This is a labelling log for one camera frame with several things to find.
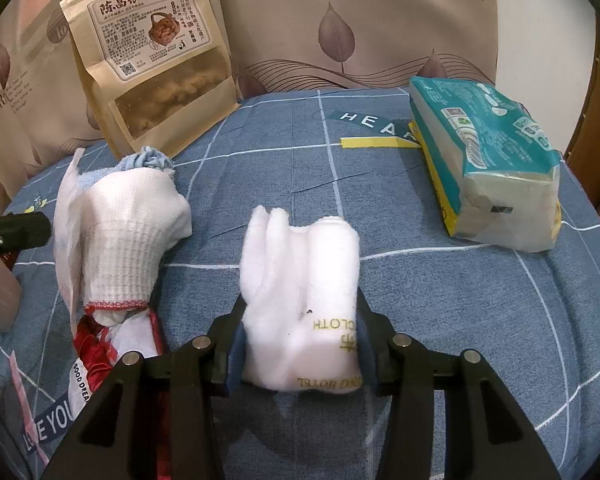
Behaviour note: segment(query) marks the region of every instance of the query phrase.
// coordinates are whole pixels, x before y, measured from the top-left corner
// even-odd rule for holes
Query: bed
[[[177,348],[205,333],[238,294],[242,238],[254,206],[282,207],[295,225],[341,215],[360,234],[360,285],[371,308],[429,349],[476,348],[535,425],[565,480],[600,453],[600,219],[565,165],[562,229],[555,249],[520,253],[450,238],[424,158],[414,148],[343,149],[369,136],[336,111],[408,119],[408,88],[306,91],[247,100],[175,157],[175,181],[192,209],[193,234],[161,263],[158,314]],[[53,217],[65,159],[17,194]],[[82,171],[115,165],[104,143]],[[62,403],[76,358],[58,294],[51,243],[23,251],[14,267],[24,294],[0,334],[0,413],[27,452],[7,355],[14,351],[34,416]],[[228,479],[373,479],[389,412],[366,388],[347,396],[274,394],[242,384],[215,399]],[[443,478],[444,407],[436,396],[432,479]],[[50,456],[62,431],[42,441]],[[0,453],[24,466],[0,427]],[[43,466],[30,452],[37,476]]]

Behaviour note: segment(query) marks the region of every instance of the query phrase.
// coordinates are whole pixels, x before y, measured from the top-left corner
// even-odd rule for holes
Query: clear window on bag
[[[228,77],[220,50],[212,48],[133,87],[116,105],[137,139]]]

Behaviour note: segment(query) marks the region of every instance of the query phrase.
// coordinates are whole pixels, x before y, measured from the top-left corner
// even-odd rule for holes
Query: black clamp
[[[173,480],[224,479],[211,396],[227,396],[242,375],[246,336],[241,296],[230,314],[170,354],[128,352],[64,436],[42,480],[154,480],[156,443],[169,392]],[[446,396],[446,480],[560,480],[551,457],[506,386],[479,352],[427,350],[372,312],[358,290],[360,369],[392,407],[378,480],[428,480],[434,390]]]
[[[433,352],[397,333],[358,290],[358,356],[378,396],[393,396],[376,479],[428,480],[434,390],[445,392],[445,480],[560,480],[542,440],[487,360]]]
[[[0,216],[0,254],[42,247],[51,237],[51,222],[43,212]]]

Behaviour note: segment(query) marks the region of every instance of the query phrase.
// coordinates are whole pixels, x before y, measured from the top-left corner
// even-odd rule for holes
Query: white glove
[[[357,389],[359,272],[358,234],[343,219],[292,227],[282,209],[254,209],[240,260],[243,379],[278,391]]]
[[[167,173],[111,173],[85,191],[82,301],[104,326],[148,306],[164,251],[191,234],[191,209]]]

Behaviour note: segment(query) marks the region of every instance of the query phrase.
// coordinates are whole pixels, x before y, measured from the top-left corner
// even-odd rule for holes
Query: snack bag
[[[78,74],[118,157],[174,156],[237,108],[209,0],[62,0]]]
[[[560,154],[522,106],[493,86],[411,78],[420,142],[450,235],[551,249],[560,230]]]

